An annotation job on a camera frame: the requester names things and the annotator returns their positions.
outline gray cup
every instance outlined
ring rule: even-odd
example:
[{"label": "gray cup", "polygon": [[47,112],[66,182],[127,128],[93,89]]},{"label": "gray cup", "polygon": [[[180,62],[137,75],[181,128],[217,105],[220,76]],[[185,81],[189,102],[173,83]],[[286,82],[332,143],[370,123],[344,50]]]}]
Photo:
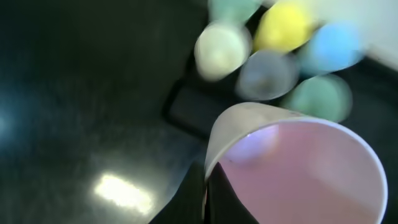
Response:
[{"label": "gray cup", "polygon": [[289,92],[299,78],[292,56],[260,50],[243,65],[236,94],[245,100],[272,100]]}]

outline yellow cup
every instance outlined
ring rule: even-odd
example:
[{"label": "yellow cup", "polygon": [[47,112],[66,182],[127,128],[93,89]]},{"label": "yellow cup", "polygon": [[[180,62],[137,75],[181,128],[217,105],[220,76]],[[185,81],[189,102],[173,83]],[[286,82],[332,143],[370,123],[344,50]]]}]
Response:
[{"label": "yellow cup", "polygon": [[292,2],[274,4],[261,18],[254,38],[254,51],[289,52],[310,38],[313,20],[303,6]]}]

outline pink cup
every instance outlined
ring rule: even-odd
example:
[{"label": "pink cup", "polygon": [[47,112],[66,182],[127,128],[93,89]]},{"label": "pink cup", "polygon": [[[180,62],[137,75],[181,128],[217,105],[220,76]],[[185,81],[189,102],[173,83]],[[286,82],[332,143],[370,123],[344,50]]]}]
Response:
[{"label": "pink cup", "polygon": [[220,162],[259,223],[380,223],[387,180],[348,128],[259,103],[227,109],[211,131],[206,178]]}]

